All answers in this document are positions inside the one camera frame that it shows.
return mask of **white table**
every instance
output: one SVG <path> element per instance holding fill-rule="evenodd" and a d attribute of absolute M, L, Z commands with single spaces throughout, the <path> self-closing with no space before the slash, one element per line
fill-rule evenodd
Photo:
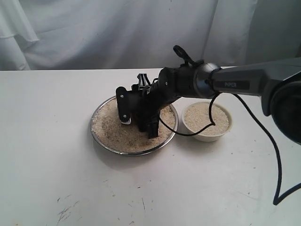
<path fill-rule="evenodd" d="M 117 86 L 159 69 L 0 72 L 1 226 L 296 226 L 301 191 L 272 204 L 273 146 L 232 95 L 231 132 L 215 143 L 175 136 L 163 149 L 125 157 L 91 137 L 92 113 Z M 244 97 L 274 135 L 282 192 L 299 181 L 300 146 Z M 174 103 L 181 111 L 197 99 Z"/>

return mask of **white cloth backdrop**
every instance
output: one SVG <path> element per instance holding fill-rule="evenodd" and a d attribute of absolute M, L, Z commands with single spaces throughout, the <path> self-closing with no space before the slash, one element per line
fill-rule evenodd
<path fill-rule="evenodd" d="M 0 0 L 0 70 L 240 65 L 294 57 L 299 0 Z"/>

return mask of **uncooked rice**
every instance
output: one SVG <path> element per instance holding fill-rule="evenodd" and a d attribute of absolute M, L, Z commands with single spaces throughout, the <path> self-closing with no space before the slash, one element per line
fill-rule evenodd
<path fill-rule="evenodd" d="M 198 132 L 206 125 L 210 124 L 209 120 L 209 103 L 197 102 L 188 107 L 185 112 L 184 120 L 187 127 L 192 132 Z M 215 126 L 210 126 L 203 132 L 202 135 L 215 136 L 223 134 L 229 127 L 229 119 L 226 113 L 216 105 L 212 106 L 212 119 L 216 123 Z"/>
<path fill-rule="evenodd" d="M 169 106 L 161 110 L 160 116 L 169 127 L 174 128 L 175 116 Z M 110 100 L 95 114 L 92 119 L 92 131 L 105 146 L 126 153 L 142 152 L 157 147 L 172 133 L 160 122 L 159 137 L 148 139 L 148 133 L 139 132 L 134 122 L 130 125 L 121 124 L 116 99 Z"/>

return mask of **robotic arm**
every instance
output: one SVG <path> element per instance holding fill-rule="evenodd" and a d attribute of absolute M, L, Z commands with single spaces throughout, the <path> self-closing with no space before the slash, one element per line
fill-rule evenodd
<path fill-rule="evenodd" d="M 222 69 L 203 60 L 194 62 L 179 46 L 174 51 L 184 60 L 180 67 L 163 68 L 152 84 L 146 74 L 139 74 L 131 91 L 116 89 L 121 123 L 134 119 L 141 132 L 155 138 L 160 110 L 181 97 L 253 95 L 261 97 L 264 115 L 272 115 L 282 133 L 301 144 L 301 58 Z"/>

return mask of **metal plate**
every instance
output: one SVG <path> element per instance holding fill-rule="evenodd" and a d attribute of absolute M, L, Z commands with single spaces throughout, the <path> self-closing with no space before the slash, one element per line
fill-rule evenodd
<path fill-rule="evenodd" d="M 115 150 L 115 149 L 112 149 L 110 147 L 107 147 L 106 145 L 104 145 L 99 139 L 98 137 L 96 136 L 96 134 L 92 131 L 92 126 L 93 126 L 93 118 L 94 116 L 96 115 L 96 113 L 106 104 L 108 103 L 109 101 L 115 99 L 116 96 L 113 96 L 109 99 L 107 99 L 106 101 L 104 101 L 101 105 L 98 106 L 98 108 L 94 111 L 93 115 L 92 115 L 92 118 L 90 120 L 90 131 L 91 131 L 91 134 L 92 134 L 92 137 L 93 139 L 100 145 L 102 146 L 103 148 L 105 148 L 106 150 L 109 150 L 111 152 L 114 152 L 114 153 L 117 153 L 117 154 L 121 154 L 121 155 L 126 155 L 126 156 L 138 156 L 138 155 L 144 155 L 144 154 L 148 154 L 148 153 L 151 153 L 151 152 L 154 152 L 162 147 L 164 147 L 169 141 L 171 141 L 171 139 L 174 137 L 174 133 L 171 133 L 171 135 L 169 136 L 168 139 L 166 139 L 162 144 L 152 148 L 152 149 L 149 149 L 149 150 L 145 150 L 145 151 L 141 151 L 141 152 L 134 152 L 134 153 L 129 153 L 129 152 L 121 152 L 121 151 L 118 151 L 118 150 Z M 174 113 L 174 117 L 175 117 L 175 124 L 174 124 L 174 130 L 177 130 L 178 129 L 178 125 L 179 125 L 179 116 L 178 116 L 178 113 L 176 111 L 176 109 L 174 108 L 173 105 L 170 105 L 170 108 L 171 110 L 173 111 Z"/>

